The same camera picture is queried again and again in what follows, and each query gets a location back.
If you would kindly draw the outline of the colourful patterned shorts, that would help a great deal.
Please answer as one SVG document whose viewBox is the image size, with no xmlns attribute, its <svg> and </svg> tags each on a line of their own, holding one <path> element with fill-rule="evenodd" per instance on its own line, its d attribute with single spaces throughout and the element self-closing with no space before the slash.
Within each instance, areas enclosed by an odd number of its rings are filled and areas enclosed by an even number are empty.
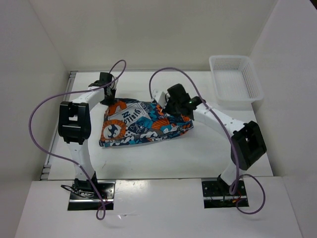
<svg viewBox="0 0 317 238">
<path fill-rule="evenodd" d="M 186 116 L 172 116 L 153 102 L 116 98 L 108 106 L 99 139 L 101 147 L 159 142 L 184 135 L 194 127 Z"/>
</svg>

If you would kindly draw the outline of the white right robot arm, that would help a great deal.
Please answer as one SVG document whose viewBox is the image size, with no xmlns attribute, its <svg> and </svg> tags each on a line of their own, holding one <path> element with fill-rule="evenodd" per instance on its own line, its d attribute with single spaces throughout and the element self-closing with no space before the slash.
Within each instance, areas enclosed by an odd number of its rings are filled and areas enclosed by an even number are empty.
<svg viewBox="0 0 317 238">
<path fill-rule="evenodd" d="M 200 96 L 191 98 L 183 85 L 176 84 L 167 89 L 163 104 L 169 114 L 187 116 L 203 123 L 228 139 L 231 149 L 231 162 L 220 174 L 217 183 L 218 191 L 223 195 L 230 194 L 235 182 L 267 151 L 259 125 L 254 122 L 243 122 L 213 109 Z"/>
</svg>

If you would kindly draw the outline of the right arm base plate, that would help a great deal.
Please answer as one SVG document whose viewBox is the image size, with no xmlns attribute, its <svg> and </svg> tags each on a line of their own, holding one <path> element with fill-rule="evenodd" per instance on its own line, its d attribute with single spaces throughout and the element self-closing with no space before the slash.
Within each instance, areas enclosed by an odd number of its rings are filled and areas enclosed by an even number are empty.
<svg viewBox="0 0 317 238">
<path fill-rule="evenodd" d="M 238 204 L 238 207 L 248 207 L 248 198 L 243 180 L 239 180 L 238 189 L 234 195 L 229 193 L 229 186 L 216 178 L 202 179 L 202 193 L 204 208 L 231 208 Z"/>
</svg>

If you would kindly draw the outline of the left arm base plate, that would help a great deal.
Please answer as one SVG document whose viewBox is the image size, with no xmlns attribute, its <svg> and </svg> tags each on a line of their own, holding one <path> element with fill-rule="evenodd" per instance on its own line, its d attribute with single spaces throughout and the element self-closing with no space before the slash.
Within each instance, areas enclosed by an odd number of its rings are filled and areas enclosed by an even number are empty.
<svg viewBox="0 0 317 238">
<path fill-rule="evenodd" d="M 97 210 L 102 205 L 94 191 L 75 190 L 74 185 L 61 185 L 61 187 L 70 192 L 68 211 Z M 106 210 L 113 210 L 115 181 L 100 180 L 96 187 L 106 205 Z"/>
</svg>

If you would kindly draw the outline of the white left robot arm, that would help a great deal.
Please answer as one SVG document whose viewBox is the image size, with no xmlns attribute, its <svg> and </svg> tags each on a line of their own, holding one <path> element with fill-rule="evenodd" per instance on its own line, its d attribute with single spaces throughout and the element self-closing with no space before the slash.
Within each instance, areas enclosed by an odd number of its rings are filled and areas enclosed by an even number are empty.
<svg viewBox="0 0 317 238">
<path fill-rule="evenodd" d="M 113 75 L 101 72 L 99 79 L 91 83 L 87 91 L 71 101 L 61 102 L 59 106 L 58 133 L 68 146 L 71 160 L 75 162 L 75 180 L 70 190 L 83 193 L 87 198 L 93 198 L 99 192 L 88 148 L 92 132 L 90 111 L 101 102 L 112 104 L 115 92 Z"/>
</svg>

